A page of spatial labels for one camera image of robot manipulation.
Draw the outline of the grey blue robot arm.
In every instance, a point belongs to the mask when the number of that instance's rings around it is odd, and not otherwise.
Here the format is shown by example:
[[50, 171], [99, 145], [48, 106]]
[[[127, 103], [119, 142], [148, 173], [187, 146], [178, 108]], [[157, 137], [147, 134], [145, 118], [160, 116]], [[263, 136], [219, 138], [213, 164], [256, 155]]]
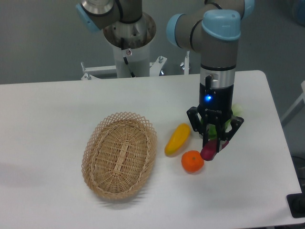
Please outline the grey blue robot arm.
[[[212, 160], [243, 123], [233, 115], [232, 97], [241, 20], [254, 9], [253, 0], [207, 0], [196, 13], [176, 14], [166, 27], [168, 41], [201, 56], [199, 105], [187, 111], [194, 131], [203, 137], [203, 158]], [[140, 0], [83, 0], [76, 11], [91, 31], [103, 31], [118, 50], [117, 75], [140, 77], [149, 62], [136, 50], [154, 38], [153, 19]]]

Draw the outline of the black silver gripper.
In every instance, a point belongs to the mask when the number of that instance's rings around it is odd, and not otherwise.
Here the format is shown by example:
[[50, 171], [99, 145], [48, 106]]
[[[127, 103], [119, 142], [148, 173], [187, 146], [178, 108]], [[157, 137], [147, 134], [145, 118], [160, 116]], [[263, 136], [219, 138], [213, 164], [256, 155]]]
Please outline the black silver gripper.
[[[203, 138], [202, 147], [209, 142], [210, 125], [216, 129], [216, 152], [236, 134], [244, 119], [233, 115], [232, 99], [234, 90], [235, 66], [208, 67], [201, 65], [199, 111], [197, 107], [187, 110], [187, 116], [195, 132]], [[227, 131], [226, 123], [230, 121], [231, 130]]]

